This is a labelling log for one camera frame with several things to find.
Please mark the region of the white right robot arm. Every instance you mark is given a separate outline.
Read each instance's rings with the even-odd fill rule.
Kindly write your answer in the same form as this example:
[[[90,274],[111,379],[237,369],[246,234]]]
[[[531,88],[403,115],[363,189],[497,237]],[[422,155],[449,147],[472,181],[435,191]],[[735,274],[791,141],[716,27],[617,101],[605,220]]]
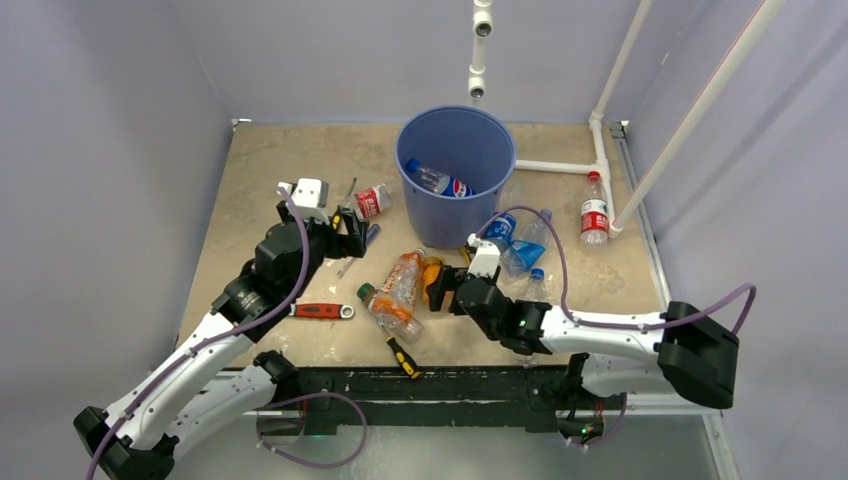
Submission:
[[[674,392],[702,407],[732,407],[739,338],[703,311],[673,301],[647,314],[566,312],[547,302],[512,300],[487,277],[443,267],[425,287],[428,307],[474,320],[504,348],[530,356],[571,354],[564,399],[584,407],[624,392]]]

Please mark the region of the Pepsi bottle blue label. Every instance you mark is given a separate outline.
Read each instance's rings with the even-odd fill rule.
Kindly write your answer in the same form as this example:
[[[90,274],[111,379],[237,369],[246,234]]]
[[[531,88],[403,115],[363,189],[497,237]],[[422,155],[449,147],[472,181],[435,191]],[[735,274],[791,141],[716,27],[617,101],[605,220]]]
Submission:
[[[472,188],[462,181],[441,171],[424,167],[414,158],[406,162],[404,171],[414,184],[436,195],[465,198],[476,194]]]

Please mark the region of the Starbucks bottle green cap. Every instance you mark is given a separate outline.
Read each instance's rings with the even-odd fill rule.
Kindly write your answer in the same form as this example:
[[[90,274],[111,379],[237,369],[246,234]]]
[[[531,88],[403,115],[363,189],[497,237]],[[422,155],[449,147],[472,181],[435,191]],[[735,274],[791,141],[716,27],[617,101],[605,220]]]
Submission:
[[[381,288],[371,283],[363,283],[357,290],[357,297],[363,305],[371,312],[378,312],[386,305],[387,297]]]

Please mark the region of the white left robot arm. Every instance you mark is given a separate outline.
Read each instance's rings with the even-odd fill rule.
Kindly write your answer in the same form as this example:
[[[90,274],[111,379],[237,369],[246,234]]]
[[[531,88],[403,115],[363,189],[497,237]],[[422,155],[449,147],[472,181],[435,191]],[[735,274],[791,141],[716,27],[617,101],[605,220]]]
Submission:
[[[282,353],[258,354],[228,382],[214,379],[232,360],[293,315],[298,298],[325,259],[361,258],[369,224],[348,208],[333,218],[294,201],[277,205],[252,259],[212,303],[191,335],[129,393],[106,408],[89,406],[73,425],[91,456],[86,476],[164,479],[196,444],[257,408],[343,400],[310,383]]]

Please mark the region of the small clear bottle blue cap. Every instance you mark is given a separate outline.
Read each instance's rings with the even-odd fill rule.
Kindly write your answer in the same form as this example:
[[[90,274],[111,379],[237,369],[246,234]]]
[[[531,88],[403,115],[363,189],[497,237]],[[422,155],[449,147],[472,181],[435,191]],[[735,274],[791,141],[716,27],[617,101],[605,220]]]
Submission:
[[[520,291],[519,299],[532,302],[548,301],[548,291],[543,269],[533,268],[530,271],[528,279]]]

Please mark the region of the orange juice bottle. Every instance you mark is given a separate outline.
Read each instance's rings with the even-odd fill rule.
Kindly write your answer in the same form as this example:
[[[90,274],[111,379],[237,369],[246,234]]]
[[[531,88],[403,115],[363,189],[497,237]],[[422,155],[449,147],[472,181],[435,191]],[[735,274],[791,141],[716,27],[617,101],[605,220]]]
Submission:
[[[444,260],[440,256],[428,256],[424,259],[424,268],[421,275],[422,301],[424,303],[429,303],[428,287],[438,279],[443,265]]]

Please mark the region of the orange tea bottle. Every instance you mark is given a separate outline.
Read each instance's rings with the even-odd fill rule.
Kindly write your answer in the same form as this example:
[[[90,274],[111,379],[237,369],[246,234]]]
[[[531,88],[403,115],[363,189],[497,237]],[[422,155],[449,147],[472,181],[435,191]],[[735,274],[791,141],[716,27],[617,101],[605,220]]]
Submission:
[[[370,311],[378,325],[407,344],[416,343],[424,333],[424,326],[415,318],[414,310],[425,255],[424,249],[417,248],[398,258],[379,287],[387,297],[386,305],[381,311]]]

